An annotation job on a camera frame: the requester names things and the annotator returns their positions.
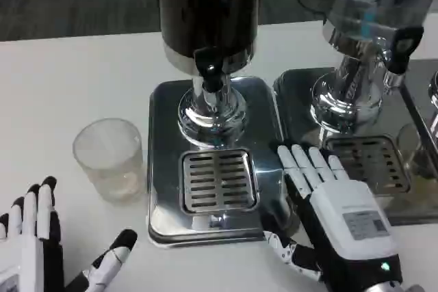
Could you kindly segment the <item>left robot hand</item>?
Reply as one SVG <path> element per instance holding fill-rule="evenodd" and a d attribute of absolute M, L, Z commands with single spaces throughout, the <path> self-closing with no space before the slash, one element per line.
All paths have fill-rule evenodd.
<path fill-rule="evenodd" d="M 126 228 L 66 283 L 56 185 L 55 177 L 46 177 L 1 214 L 2 291 L 104 291 L 131 254 L 138 234 Z"/>

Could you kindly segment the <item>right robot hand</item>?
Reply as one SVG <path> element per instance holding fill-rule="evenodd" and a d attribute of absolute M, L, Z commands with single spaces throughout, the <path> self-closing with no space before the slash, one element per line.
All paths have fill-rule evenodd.
<path fill-rule="evenodd" d="M 363 181 L 351 179 L 335 155 L 314 146 L 275 148 L 283 166 L 290 211 L 311 246 L 299 244 L 263 216 L 264 238 L 282 263 L 329 291 L 402 291 L 402 270 L 391 225 Z"/>

